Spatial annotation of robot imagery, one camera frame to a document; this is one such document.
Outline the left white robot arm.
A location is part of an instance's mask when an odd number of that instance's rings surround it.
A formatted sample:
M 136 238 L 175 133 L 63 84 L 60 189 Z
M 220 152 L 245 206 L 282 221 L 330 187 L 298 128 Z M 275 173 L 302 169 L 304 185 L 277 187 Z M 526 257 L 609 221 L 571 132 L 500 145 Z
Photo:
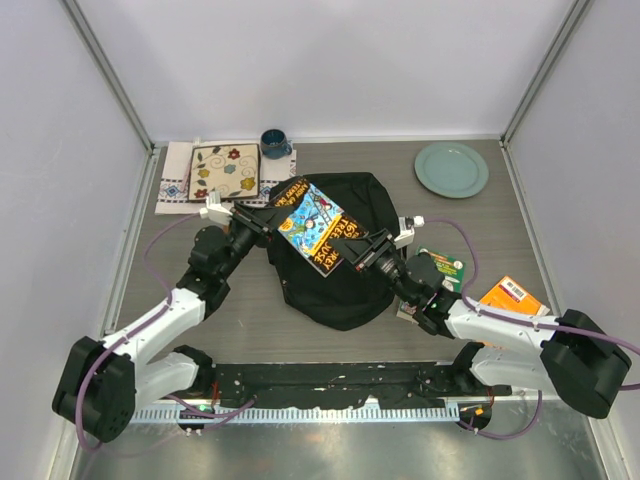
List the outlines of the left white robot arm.
M 293 206 L 207 207 L 188 268 L 156 307 L 101 339 L 84 336 L 68 354 L 52 409 L 75 427 L 80 446 L 93 452 L 116 439 L 133 414 L 174 392 L 205 397 L 213 385 L 211 359 L 196 350 L 157 354 L 199 325 L 223 303 L 228 279 L 255 246 L 266 247 Z M 97 445 L 87 439 L 93 437 Z

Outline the black student backpack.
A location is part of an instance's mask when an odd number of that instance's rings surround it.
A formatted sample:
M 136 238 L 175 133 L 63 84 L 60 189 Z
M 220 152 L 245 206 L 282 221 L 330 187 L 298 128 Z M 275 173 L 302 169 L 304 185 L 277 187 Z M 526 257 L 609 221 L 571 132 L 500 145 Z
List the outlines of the black student backpack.
M 370 233 L 382 229 L 397 236 L 399 216 L 382 183 L 370 172 L 315 173 L 306 178 L 335 200 Z M 395 294 L 384 281 L 360 274 L 342 262 L 322 276 L 281 235 L 267 247 L 285 303 L 329 328 L 348 331 L 360 327 L 388 308 Z

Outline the colourful treehouse paperback book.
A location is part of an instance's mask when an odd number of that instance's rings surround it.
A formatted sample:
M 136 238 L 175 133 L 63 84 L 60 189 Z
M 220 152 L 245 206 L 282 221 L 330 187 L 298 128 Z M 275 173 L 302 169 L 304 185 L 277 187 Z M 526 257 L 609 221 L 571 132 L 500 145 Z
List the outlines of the colourful treehouse paperback book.
M 279 225 L 278 232 L 324 278 L 343 260 L 330 241 L 368 234 L 360 223 L 304 177 L 296 177 L 268 206 L 294 207 Z

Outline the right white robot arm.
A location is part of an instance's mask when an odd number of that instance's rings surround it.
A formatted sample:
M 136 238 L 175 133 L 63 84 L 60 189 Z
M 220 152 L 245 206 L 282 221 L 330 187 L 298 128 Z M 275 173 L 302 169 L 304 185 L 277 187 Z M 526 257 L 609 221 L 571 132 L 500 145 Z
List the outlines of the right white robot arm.
M 517 314 L 484 306 L 444 285 L 428 254 L 404 260 L 387 231 L 330 242 L 354 270 L 380 277 L 415 309 L 413 318 L 431 335 L 466 341 L 451 371 L 457 391 L 513 386 L 558 396 L 596 419 L 609 415 L 632 366 L 629 346 L 607 335 L 588 315 Z

